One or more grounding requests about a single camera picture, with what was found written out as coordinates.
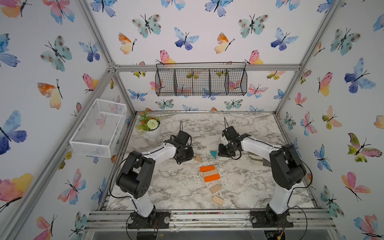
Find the natural wood triangle block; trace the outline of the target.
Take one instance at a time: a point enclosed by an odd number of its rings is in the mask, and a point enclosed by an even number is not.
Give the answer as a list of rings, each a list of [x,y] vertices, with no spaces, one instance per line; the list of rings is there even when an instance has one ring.
[[[196,155],[195,160],[196,160],[197,162],[199,162],[199,163],[202,162],[202,158],[200,157],[200,155]]]

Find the teal triangle block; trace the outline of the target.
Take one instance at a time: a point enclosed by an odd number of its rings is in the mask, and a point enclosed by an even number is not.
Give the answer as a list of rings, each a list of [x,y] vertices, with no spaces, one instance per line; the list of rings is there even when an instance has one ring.
[[[214,159],[216,159],[216,158],[217,158],[217,155],[218,155],[218,152],[217,152],[217,151],[210,151],[210,154],[212,155],[212,157],[213,157]]]

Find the orange rectangular block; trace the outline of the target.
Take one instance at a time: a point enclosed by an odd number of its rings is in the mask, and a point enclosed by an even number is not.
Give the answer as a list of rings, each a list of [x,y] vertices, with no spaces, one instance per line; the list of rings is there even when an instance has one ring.
[[[200,167],[200,172],[201,173],[208,172],[208,171],[213,171],[213,170],[215,170],[215,166],[213,166],[213,165]]]
[[[205,180],[206,183],[209,183],[209,182],[212,182],[212,181],[216,181],[216,180],[219,180],[219,179],[220,179],[220,175],[219,174],[215,174],[215,175],[204,177],[204,180]]]

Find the natural wood rectangular block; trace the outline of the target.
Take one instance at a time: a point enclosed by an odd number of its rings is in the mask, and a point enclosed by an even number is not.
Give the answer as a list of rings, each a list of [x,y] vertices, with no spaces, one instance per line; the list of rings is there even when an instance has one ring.
[[[219,173],[218,170],[211,170],[211,171],[203,172],[203,176],[204,177],[209,177],[209,176],[216,175],[218,173]]]

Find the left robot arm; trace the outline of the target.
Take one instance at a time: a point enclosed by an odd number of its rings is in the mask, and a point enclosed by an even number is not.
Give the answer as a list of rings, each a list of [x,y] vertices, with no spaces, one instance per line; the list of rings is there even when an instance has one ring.
[[[132,200],[136,213],[148,218],[155,211],[147,193],[155,168],[168,159],[174,159],[180,165],[193,158],[192,137],[180,130],[160,147],[145,153],[131,152],[117,175],[116,185]]]

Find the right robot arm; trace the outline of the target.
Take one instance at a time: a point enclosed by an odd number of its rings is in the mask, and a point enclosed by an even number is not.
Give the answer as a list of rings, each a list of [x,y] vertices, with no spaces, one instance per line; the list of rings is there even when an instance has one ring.
[[[293,189],[307,174],[295,148],[291,145],[274,146],[249,134],[240,135],[233,126],[223,130],[222,140],[223,143],[219,144],[218,149],[220,157],[238,160],[243,152],[248,152],[270,163],[276,185],[274,195],[267,205],[267,213],[273,217],[285,215],[289,210]]]

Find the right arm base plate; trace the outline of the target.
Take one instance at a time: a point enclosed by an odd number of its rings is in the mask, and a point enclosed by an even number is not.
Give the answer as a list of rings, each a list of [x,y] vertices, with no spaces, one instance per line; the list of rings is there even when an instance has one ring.
[[[289,211],[277,215],[274,211],[251,211],[250,222],[253,228],[293,228],[293,218]]]

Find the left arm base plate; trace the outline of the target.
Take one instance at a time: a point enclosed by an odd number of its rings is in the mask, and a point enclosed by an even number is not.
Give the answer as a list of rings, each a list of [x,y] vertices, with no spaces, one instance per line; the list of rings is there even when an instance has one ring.
[[[130,214],[127,222],[128,229],[168,229],[171,221],[170,212],[152,211],[148,217],[142,217],[138,213]]]

